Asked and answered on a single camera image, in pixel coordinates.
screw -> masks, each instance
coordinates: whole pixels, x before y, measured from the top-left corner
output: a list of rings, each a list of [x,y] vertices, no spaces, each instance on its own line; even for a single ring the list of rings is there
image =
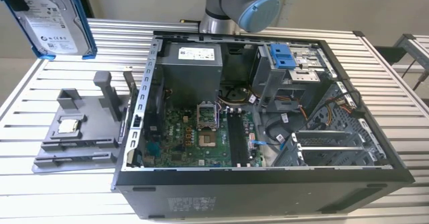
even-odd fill
[[[42,54],[47,54],[47,53],[48,53],[48,51],[47,51],[46,49],[43,49],[43,48],[39,49],[39,52],[40,52]]]

hard drive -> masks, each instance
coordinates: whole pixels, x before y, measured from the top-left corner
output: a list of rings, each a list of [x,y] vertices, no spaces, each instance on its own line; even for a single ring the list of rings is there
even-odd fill
[[[3,0],[39,58],[95,58],[96,46],[80,0]]]

white label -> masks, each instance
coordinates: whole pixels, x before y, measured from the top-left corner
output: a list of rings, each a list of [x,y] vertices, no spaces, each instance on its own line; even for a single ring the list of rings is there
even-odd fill
[[[205,197],[168,197],[171,211],[211,211],[215,208],[217,198]]]
[[[55,53],[76,53],[78,48],[58,5],[50,0],[24,0],[23,12],[43,48]]]
[[[282,135],[277,135],[275,139],[278,140],[278,142],[283,143],[285,142],[285,138]]]
[[[254,103],[257,100],[257,96],[251,95],[250,98],[249,98],[249,102]]]
[[[285,84],[285,85],[293,84],[293,80],[291,79],[283,79],[282,80],[282,84]]]
[[[303,58],[295,58],[297,62],[299,62],[301,64],[307,63],[307,59]]]
[[[179,59],[214,61],[215,50],[213,48],[180,47]]]
[[[281,114],[283,123],[289,123],[287,113]]]

metal workbench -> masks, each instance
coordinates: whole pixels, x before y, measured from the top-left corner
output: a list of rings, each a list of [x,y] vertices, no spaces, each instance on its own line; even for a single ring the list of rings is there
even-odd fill
[[[59,107],[60,89],[76,88],[80,95],[102,95],[92,77],[95,71],[110,70],[118,93],[126,93],[122,70],[132,66],[134,77],[142,80],[152,31],[197,32],[198,28],[195,24],[108,20],[91,20],[90,25],[99,47],[96,59],[37,60],[0,108],[0,218],[21,217],[8,219],[13,223],[144,223],[123,195],[110,191],[112,169],[35,175],[31,171],[33,157]],[[270,216],[238,218],[237,221],[428,223],[429,109],[366,38],[345,31],[285,28],[269,28],[258,35],[326,40],[416,183],[349,215]]]
[[[424,69],[429,71],[429,36],[404,34],[394,47],[402,47]]]

motherboard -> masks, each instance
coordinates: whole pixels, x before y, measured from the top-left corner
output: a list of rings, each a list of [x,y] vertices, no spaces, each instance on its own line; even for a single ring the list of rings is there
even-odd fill
[[[146,167],[262,166],[255,124],[250,112],[214,105],[166,111],[163,136],[147,143]],[[202,127],[198,123],[215,123]]]

